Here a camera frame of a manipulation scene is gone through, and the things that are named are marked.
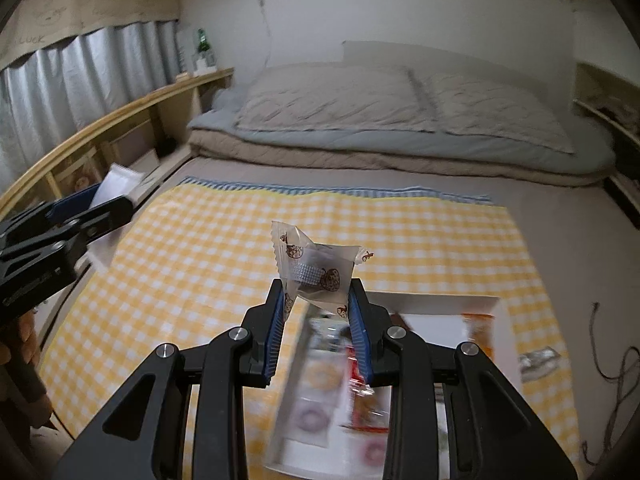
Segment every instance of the green bottle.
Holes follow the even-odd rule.
[[[203,28],[199,28],[198,29],[198,53],[202,54],[209,50],[211,50],[211,45],[207,40],[207,33],[204,31]]]

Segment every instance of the white packet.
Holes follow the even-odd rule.
[[[128,195],[142,182],[143,173],[130,170],[119,164],[112,164],[98,191],[91,200],[90,207],[103,204],[119,196]],[[95,269],[104,273],[109,269],[122,236],[124,227],[116,229],[87,245],[86,256]]]
[[[346,317],[353,266],[373,254],[360,246],[315,244],[297,227],[276,221],[271,241],[285,290],[285,320],[298,296]]]

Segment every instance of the silver screw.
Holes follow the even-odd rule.
[[[480,349],[476,343],[466,341],[460,345],[460,349],[464,355],[477,355]]]
[[[406,336],[406,330],[401,326],[390,326],[386,331],[386,334],[391,339],[402,339],[404,336]]]
[[[240,341],[249,335],[249,331],[241,326],[229,330],[229,337],[234,341]]]
[[[167,357],[171,357],[175,352],[175,348],[173,345],[169,343],[162,343],[158,348],[156,348],[156,355],[161,357],[162,359],[166,359]]]

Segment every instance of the headboard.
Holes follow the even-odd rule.
[[[524,88],[543,103],[548,102],[542,81],[477,57],[457,54],[429,46],[383,41],[343,41],[343,62],[359,65],[398,65],[430,73],[446,72],[471,75]]]

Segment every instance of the gray curtain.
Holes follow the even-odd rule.
[[[107,27],[38,50],[0,74],[0,192],[63,140],[171,84],[175,22]]]

